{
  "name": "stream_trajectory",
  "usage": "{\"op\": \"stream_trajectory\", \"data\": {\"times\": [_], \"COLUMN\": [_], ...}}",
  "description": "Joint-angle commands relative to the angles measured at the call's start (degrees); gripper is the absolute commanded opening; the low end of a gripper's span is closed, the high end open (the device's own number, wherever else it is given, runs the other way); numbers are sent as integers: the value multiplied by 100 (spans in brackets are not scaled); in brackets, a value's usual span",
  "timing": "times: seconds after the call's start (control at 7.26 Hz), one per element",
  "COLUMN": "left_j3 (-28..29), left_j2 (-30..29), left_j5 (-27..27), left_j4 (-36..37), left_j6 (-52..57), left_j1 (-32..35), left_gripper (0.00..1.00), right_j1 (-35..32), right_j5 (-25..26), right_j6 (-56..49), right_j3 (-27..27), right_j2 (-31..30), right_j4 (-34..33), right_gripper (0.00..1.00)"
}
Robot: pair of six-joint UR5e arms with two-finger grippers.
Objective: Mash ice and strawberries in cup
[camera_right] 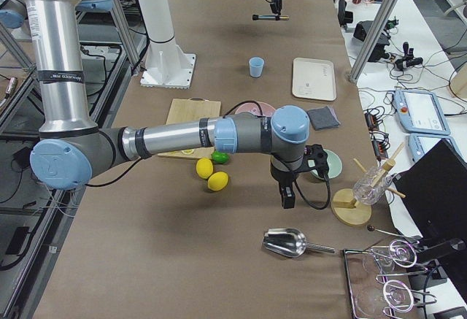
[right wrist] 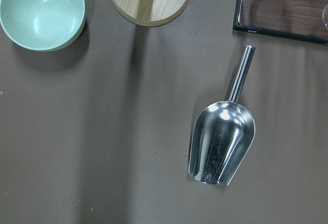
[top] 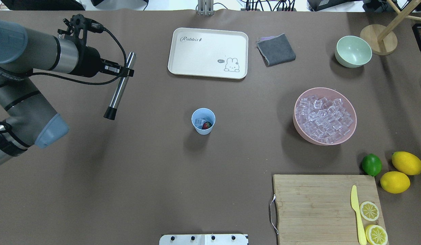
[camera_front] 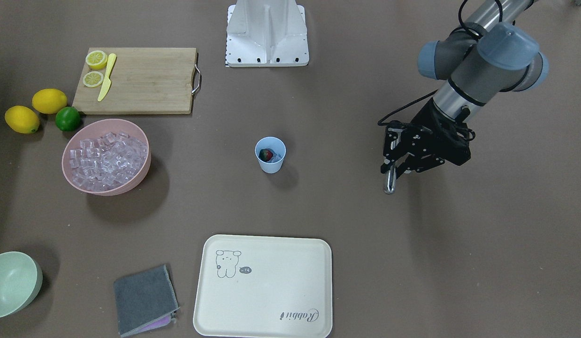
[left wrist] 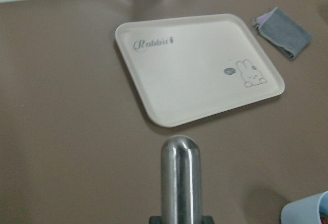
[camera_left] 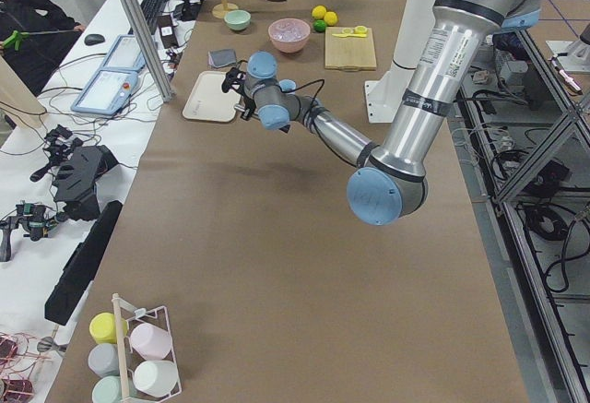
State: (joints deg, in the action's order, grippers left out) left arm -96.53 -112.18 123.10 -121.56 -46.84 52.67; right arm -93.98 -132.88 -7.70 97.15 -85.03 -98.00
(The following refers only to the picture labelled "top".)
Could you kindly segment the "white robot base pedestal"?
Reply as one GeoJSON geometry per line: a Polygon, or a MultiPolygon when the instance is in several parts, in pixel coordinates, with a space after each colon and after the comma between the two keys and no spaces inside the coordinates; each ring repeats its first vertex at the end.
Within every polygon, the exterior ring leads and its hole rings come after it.
{"type": "Polygon", "coordinates": [[[159,245],[248,245],[245,234],[166,234],[159,245]]]}

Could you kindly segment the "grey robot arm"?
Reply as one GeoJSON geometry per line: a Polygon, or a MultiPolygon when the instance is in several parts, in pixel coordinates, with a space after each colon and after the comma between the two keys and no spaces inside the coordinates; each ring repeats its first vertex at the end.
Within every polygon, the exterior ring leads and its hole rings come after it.
{"type": "Polygon", "coordinates": [[[30,146],[46,148],[69,132],[69,126],[30,80],[31,76],[52,76],[83,85],[69,74],[93,77],[97,73],[119,79],[116,92],[104,115],[114,120],[119,101],[133,77],[136,54],[123,56],[124,65],[102,59],[100,53],[86,45],[88,32],[108,33],[101,23],[81,14],[64,19],[66,30],[53,36],[0,20],[0,105],[9,117],[0,121],[0,165],[17,157],[30,146]]]}

